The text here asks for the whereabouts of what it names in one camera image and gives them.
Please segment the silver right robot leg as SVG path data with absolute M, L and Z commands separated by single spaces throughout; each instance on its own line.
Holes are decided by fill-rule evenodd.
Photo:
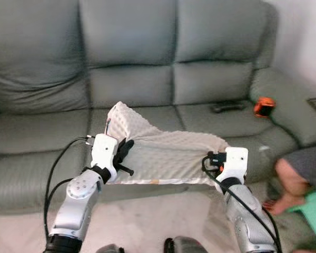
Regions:
M 194 238 L 177 236 L 165 240 L 163 253 L 208 253 L 208 251 Z

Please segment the orange black gadget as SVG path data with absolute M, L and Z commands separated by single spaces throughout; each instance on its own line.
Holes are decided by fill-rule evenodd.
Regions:
M 276 101 L 266 96 L 260 96 L 254 106 L 254 115 L 257 118 L 269 118 L 276 107 Z

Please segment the silver robot leg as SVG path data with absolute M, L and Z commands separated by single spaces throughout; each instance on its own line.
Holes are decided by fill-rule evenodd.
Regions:
M 165 240 L 163 253 L 208 253 L 208 251 L 194 238 L 177 236 Z
M 100 247 L 95 253 L 126 253 L 126 251 L 117 244 L 107 244 Z

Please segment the beige dimpled pillow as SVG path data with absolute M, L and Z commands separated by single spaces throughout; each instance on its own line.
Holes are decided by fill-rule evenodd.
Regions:
M 119 141 L 134 141 L 121 163 L 134 174 L 122 172 L 111 184 L 213 186 L 201 170 L 201 161 L 208 152 L 223 152 L 229 147 L 223 138 L 211 133 L 162 131 L 122 102 L 109 110 L 105 133 Z

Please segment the green leather sofa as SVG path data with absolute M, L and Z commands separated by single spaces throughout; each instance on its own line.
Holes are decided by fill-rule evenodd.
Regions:
M 53 183 L 78 175 L 89 147 L 68 144 L 117 102 L 249 149 L 252 182 L 316 145 L 314 92 L 271 65 L 278 17 L 264 0 L 0 0 L 0 214 L 42 210 L 52 163 Z M 247 108 L 211 112 L 221 101 Z

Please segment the black game controller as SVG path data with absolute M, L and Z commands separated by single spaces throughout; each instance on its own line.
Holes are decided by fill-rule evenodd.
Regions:
M 213 113 L 223 113 L 227 111 L 239 111 L 247 108 L 247 101 L 221 101 L 213 103 L 209 107 Z

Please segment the silver left robot leg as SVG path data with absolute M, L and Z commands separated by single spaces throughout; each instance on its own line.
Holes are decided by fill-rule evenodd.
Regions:
M 126 251 L 117 244 L 107 244 L 100 247 L 95 253 L 126 253 Z

